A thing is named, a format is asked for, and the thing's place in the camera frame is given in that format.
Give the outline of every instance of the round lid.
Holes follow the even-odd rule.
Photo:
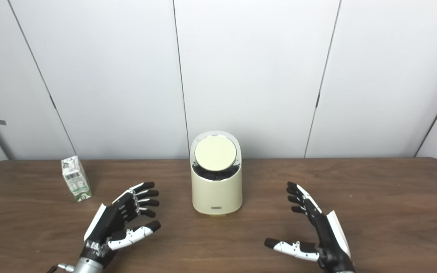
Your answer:
[[[222,171],[236,160],[237,150],[232,140],[222,135],[210,135],[195,148],[196,161],[209,171]]]

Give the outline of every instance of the small carton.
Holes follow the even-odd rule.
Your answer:
[[[62,160],[62,175],[77,202],[92,197],[87,176],[78,156]]]

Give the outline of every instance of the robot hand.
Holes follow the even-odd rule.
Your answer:
[[[315,244],[310,242],[287,242],[267,238],[265,246],[299,259],[317,261],[326,273],[355,272],[350,249],[335,211],[325,216],[309,193],[293,182],[288,182],[286,191],[292,195],[288,196],[288,200],[298,204],[292,206],[291,210],[308,216],[316,229],[319,245],[315,247]]]
[[[140,215],[155,217],[156,213],[145,206],[159,206],[157,200],[149,197],[158,196],[154,182],[144,182],[129,188],[110,206],[101,204],[94,219],[83,237],[84,247],[80,253],[77,266],[59,264],[62,268],[74,273],[100,273],[112,261],[118,249],[142,240],[161,227],[159,221],[152,221],[144,226],[124,229],[125,224]]]

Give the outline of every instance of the wooden table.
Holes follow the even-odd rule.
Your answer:
[[[0,162],[0,272],[44,273],[59,262],[75,264],[99,204],[154,181],[162,228],[121,250],[107,272],[320,273],[314,262],[263,245],[266,237],[317,242],[306,216],[289,209],[288,180],[301,184],[324,212],[335,209],[357,272],[437,272],[435,159],[245,160],[244,204],[225,217],[193,209],[187,160],[83,165],[94,196],[77,203],[59,161]]]

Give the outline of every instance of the cable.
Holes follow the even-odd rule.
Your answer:
[[[47,271],[47,273],[53,273],[53,272],[57,271],[57,269],[58,269],[58,266],[54,265],[54,266],[52,266],[52,268],[50,268],[50,270]]]

